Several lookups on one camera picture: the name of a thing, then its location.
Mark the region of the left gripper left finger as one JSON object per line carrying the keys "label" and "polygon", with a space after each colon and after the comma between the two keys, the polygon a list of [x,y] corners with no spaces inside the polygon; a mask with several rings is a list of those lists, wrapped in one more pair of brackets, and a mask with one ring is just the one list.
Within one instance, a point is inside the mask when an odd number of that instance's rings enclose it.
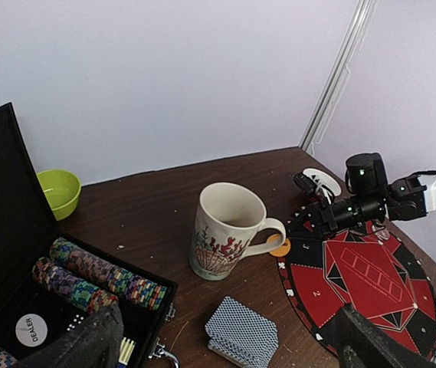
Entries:
{"label": "left gripper left finger", "polygon": [[116,367],[123,318],[116,305],[90,315],[75,331],[14,364],[15,367]]}

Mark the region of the orange big blind button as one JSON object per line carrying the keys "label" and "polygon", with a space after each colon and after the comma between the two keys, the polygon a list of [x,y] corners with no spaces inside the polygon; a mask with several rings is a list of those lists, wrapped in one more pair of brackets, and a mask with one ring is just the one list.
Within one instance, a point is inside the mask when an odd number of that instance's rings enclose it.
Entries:
{"label": "orange big blind button", "polygon": [[[280,234],[273,234],[267,238],[267,243],[275,242],[276,240],[279,239],[280,239]],[[290,250],[291,250],[291,243],[290,243],[290,239],[287,238],[279,248],[274,249],[273,251],[269,251],[269,254],[276,258],[282,258],[286,256]]]}

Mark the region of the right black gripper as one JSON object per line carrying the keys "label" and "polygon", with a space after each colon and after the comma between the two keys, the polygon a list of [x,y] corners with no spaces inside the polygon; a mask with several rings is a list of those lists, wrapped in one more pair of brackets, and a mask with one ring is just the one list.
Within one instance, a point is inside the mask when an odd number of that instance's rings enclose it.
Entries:
{"label": "right black gripper", "polygon": [[376,194],[354,195],[332,203],[324,196],[297,212],[293,238],[327,240],[368,221],[383,222],[385,215],[385,200]]}

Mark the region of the blue playing card deck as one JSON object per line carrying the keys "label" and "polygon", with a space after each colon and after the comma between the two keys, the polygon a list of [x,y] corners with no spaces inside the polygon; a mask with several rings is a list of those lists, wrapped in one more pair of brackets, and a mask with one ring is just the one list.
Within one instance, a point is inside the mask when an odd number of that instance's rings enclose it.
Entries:
{"label": "blue playing card deck", "polygon": [[279,347],[277,325],[230,296],[205,324],[208,348],[239,367],[268,367]]}

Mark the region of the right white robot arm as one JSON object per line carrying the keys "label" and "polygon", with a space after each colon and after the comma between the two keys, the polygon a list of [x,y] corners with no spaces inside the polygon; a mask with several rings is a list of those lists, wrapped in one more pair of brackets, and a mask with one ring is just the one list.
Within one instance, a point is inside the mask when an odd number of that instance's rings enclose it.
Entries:
{"label": "right white robot arm", "polygon": [[313,202],[294,213],[288,238],[325,241],[373,220],[406,222],[436,210],[436,170],[417,171],[390,183],[379,153],[359,153],[346,161],[349,197],[341,199],[329,186],[330,178],[316,169],[293,177]]}

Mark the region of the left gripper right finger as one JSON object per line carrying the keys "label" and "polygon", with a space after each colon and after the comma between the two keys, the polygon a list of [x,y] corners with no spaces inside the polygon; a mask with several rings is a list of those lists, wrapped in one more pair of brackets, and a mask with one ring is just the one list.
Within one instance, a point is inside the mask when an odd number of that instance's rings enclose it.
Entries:
{"label": "left gripper right finger", "polygon": [[350,304],[336,312],[332,326],[341,367],[436,367],[386,335]]}

